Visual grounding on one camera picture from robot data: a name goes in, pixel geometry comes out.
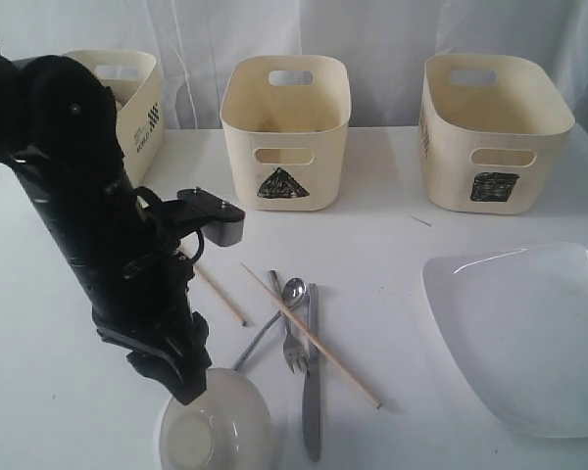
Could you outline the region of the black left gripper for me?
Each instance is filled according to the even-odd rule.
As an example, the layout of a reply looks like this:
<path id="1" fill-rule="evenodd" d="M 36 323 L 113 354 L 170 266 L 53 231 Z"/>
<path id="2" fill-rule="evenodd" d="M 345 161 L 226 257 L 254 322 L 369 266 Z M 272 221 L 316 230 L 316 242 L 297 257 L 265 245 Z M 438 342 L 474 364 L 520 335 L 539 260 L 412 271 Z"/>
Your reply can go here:
<path id="1" fill-rule="evenodd" d="M 130 365 L 165 386 L 179 403 L 188 405 L 206 392 L 210 329 L 198 311 L 185 305 L 121 317 L 94 305 L 92 320 L 103 342 L 127 349 Z"/>

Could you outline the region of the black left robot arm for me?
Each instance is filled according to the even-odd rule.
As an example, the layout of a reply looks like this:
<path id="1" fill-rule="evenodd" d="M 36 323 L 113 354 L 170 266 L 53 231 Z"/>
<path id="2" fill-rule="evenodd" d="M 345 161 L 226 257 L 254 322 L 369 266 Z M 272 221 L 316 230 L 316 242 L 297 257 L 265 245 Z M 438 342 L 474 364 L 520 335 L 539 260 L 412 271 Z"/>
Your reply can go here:
<path id="1" fill-rule="evenodd" d="M 182 404 L 207 389 L 209 327 L 189 306 L 194 259 L 150 190 L 134 188 L 111 89 L 81 63 L 0 54 L 0 164 L 17 177 L 92 305 L 102 341 Z"/>

